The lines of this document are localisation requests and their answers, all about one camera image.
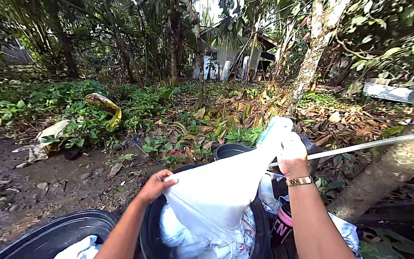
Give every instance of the clothes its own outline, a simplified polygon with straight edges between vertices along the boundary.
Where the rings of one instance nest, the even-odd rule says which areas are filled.
[[[339,233],[345,240],[346,244],[348,244],[349,248],[351,249],[352,253],[357,259],[362,259],[362,256],[359,253],[359,237],[357,236],[356,229],[357,227],[348,221],[345,221],[330,212],[328,213],[330,218],[332,219],[335,227],[338,229]]]
[[[54,259],[93,259],[102,245],[95,244],[96,235],[89,235],[59,252]]]
[[[194,236],[175,216],[173,209],[166,204],[161,212],[161,240],[168,247],[175,247],[179,259],[248,259],[255,242],[255,220],[248,207],[242,216],[241,243],[228,243],[223,240],[209,240]]]

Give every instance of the hand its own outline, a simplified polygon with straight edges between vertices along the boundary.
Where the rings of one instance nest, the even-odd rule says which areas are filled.
[[[178,183],[178,179],[164,182],[164,179],[170,175],[173,175],[173,173],[168,169],[161,170],[151,175],[145,186],[143,186],[141,191],[138,193],[137,197],[146,202],[154,201],[165,189]]]
[[[290,132],[282,139],[282,152],[277,156],[279,169],[287,179],[309,176],[306,147],[298,134]]]

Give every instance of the white hose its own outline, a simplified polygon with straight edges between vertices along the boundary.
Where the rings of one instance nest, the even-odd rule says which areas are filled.
[[[333,155],[337,155],[337,154],[341,154],[341,153],[347,153],[347,152],[352,152],[352,151],[371,148],[371,147],[394,144],[394,143],[398,143],[398,142],[406,142],[406,141],[414,141],[414,134],[398,136],[398,137],[382,139],[382,140],[376,140],[376,141],[367,142],[367,143],[364,143],[364,144],[354,145],[354,146],[351,146],[351,147],[343,147],[343,148],[339,148],[339,149],[328,150],[328,151],[325,151],[325,152],[320,152],[320,153],[308,155],[308,160],[317,159],[317,158],[321,158],[321,157],[327,157],[327,156],[333,156]],[[269,166],[270,167],[278,166],[278,164],[277,164],[277,162],[276,163],[271,163]]]

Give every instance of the black plastic bin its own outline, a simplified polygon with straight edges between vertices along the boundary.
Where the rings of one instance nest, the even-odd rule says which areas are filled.
[[[232,157],[251,150],[253,150],[253,148],[237,143],[223,144],[215,150],[215,160]]]
[[[101,210],[74,212],[57,218],[22,236],[0,251],[0,259],[52,259],[88,235],[102,244],[118,223],[114,215]]]
[[[192,169],[204,164],[186,165],[174,170],[179,173],[188,169]],[[171,256],[171,248],[164,245],[161,241],[161,229],[159,221],[161,220],[161,211],[167,203],[164,195],[159,196],[151,203],[145,211],[142,228],[140,230],[140,245],[142,254],[145,259],[169,259]],[[272,250],[270,247],[271,233],[265,210],[258,197],[250,203],[250,208],[255,219],[255,245],[252,250],[251,259],[271,259]]]

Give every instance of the wristwatch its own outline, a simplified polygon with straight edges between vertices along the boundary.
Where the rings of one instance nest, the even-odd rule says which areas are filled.
[[[285,181],[287,183],[287,186],[293,186],[293,185],[302,185],[302,184],[309,184],[314,182],[312,177],[306,176],[301,178],[295,178],[295,179],[289,179]]]

